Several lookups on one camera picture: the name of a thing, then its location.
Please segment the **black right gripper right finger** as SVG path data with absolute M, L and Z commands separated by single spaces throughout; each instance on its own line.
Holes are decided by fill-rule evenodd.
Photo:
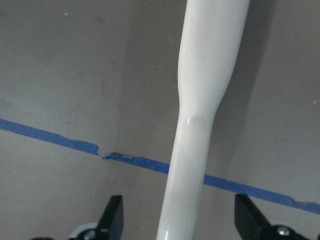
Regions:
M 234 225 L 242 240 L 305 240 L 286 225 L 272 225 L 245 194 L 234 198 Z

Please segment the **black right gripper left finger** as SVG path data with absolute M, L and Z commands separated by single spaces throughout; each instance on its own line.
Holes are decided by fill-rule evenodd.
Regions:
M 123 233 L 123 196 L 110 197 L 98 222 L 76 227 L 70 240 L 120 240 Z

